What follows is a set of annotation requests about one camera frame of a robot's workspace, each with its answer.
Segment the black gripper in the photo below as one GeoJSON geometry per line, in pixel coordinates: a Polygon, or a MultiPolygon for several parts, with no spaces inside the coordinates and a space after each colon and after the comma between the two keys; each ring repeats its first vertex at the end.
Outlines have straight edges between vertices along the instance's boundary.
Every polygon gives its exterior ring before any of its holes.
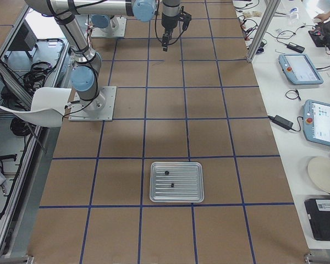
{"type": "Polygon", "coordinates": [[[170,41],[172,39],[172,29],[165,29],[162,36],[162,49],[164,52],[168,51],[168,47],[170,45],[170,41]]]}

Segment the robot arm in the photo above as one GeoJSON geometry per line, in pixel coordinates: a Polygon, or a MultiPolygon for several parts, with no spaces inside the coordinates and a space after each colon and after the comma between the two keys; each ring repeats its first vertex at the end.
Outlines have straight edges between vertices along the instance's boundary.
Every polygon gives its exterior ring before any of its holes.
{"type": "Polygon", "coordinates": [[[164,33],[159,42],[162,44],[163,51],[168,51],[168,47],[175,44],[172,41],[172,33],[182,22],[182,31],[186,31],[191,21],[191,15],[184,11],[180,5],[180,1],[125,1],[126,15],[135,17],[141,22],[148,22],[152,18],[157,18],[158,8],[162,5],[161,25],[164,28],[164,33]]]}
{"type": "Polygon", "coordinates": [[[26,1],[44,17],[53,17],[67,39],[75,56],[76,68],[71,78],[82,78],[84,84],[71,81],[82,109],[93,111],[103,105],[98,75],[101,57],[83,33],[77,15],[126,15],[141,22],[150,21],[157,9],[156,1],[26,1]]]}

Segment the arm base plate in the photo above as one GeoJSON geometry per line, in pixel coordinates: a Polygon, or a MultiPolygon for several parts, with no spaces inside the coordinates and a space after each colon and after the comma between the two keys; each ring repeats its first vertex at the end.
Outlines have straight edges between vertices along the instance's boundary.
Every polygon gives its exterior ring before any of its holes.
{"type": "Polygon", "coordinates": [[[114,16],[106,28],[99,28],[92,26],[91,37],[92,38],[123,38],[125,36],[125,29],[127,24],[127,18],[114,16]]]}
{"type": "Polygon", "coordinates": [[[71,114],[68,119],[72,122],[96,122],[113,120],[114,105],[116,100],[117,87],[103,86],[100,88],[100,93],[90,105],[89,102],[80,99],[77,92],[74,94],[74,101],[79,103],[73,104],[71,107],[71,114]]]}

